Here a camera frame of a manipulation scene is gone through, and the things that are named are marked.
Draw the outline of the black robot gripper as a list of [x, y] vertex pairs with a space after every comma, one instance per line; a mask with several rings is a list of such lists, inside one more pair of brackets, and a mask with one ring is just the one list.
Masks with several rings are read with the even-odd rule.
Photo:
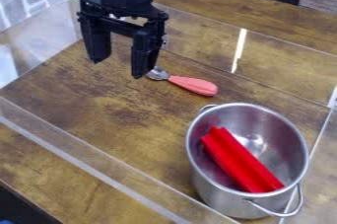
[[79, 0], [79, 4], [78, 18], [91, 61], [99, 63], [111, 56], [111, 33], [135, 34], [132, 76], [144, 77], [158, 63], [170, 14], [154, 6], [154, 0]]

